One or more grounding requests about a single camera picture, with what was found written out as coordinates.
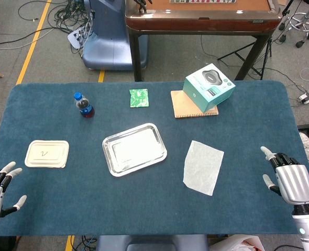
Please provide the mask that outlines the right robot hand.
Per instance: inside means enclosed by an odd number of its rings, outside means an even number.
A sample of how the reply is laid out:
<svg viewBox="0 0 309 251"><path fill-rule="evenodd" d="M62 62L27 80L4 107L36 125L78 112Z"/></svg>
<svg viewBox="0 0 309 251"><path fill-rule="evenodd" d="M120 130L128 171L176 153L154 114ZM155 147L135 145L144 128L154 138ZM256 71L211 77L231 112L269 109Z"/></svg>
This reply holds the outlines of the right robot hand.
<svg viewBox="0 0 309 251"><path fill-rule="evenodd" d="M275 192L291 205L309 204L309 174L305 165L283 153L272 153L261 146L266 160L271 163L277 184L266 174L262 178L269 190Z"/></svg>

